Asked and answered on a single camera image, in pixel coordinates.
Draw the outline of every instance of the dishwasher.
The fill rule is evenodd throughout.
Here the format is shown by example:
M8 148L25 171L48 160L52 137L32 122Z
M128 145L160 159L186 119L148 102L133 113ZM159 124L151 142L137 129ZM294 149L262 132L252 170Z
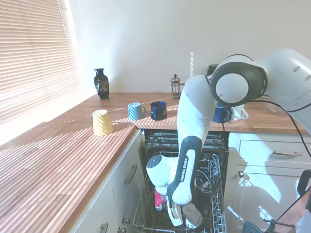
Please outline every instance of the dishwasher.
M196 172L197 196L194 200L200 211L203 222L198 229L190 229L185 224L174 227L163 209L155 207L155 187L150 182L146 172L146 165L150 158L156 155L178 157L177 131L173 130L144 130L144 144L139 155L144 172L144 184L134 216L133 224L138 233L226 233L225 212L223 209L223 195L225 187L226 168L228 161L226 132L209 132L200 157L199 168ZM202 179L208 178L208 191L201 191Z

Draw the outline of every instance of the mug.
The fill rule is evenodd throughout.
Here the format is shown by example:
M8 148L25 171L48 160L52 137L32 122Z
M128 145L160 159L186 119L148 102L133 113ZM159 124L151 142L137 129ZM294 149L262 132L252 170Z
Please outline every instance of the mug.
M128 118L130 120L140 120L146 113L146 108L141 106L141 103L134 102L128 105Z
M166 102L156 101L150 104L151 113L150 117L153 120L163 120L167 117Z
M240 119L246 120L246 119L248 119L248 113L244 109L244 104L232 107L232 110L233 110L232 119L234 119L234 120L240 120Z
M97 110L93 114L93 132L96 136L105 136L113 132L108 110Z
M230 108L226 108L220 103L217 103L215 113L213 116L213 121L216 123L225 123L231 120L231 110Z

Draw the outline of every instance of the dishwasher rack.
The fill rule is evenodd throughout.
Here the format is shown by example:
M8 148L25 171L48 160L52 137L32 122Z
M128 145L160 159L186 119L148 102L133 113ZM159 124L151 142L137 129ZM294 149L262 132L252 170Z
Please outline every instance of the dishwasher rack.
M166 157L177 157L177 152L158 151L153 156L162 154ZM194 202L203 216L203 223L199 228L201 233L226 233L225 213L223 210L223 189L219 157L216 153L202 153L199 169L210 180L211 190L202 193L197 190L198 196ZM135 212L133 224L138 233L190 233L191 229L174 227L167 210L157 211L154 204L154 186L146 176L142 193Z

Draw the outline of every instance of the decorative vase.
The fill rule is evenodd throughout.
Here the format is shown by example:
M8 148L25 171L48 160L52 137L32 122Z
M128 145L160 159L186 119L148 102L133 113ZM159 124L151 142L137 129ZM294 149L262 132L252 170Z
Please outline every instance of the decorative vase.
M108 77L104 75L104 69L95 69L96 76L94 77L94 84L97 90L97 94L101 100L106 100L109 98L109 80Z

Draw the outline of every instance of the upside-down cup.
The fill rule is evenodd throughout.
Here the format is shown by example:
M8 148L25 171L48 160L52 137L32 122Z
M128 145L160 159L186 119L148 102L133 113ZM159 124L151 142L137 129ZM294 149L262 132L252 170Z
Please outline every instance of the upside-down cup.
M105 136L113 132L113 126L107 110L97 110L92 115L93 131L96 136Z

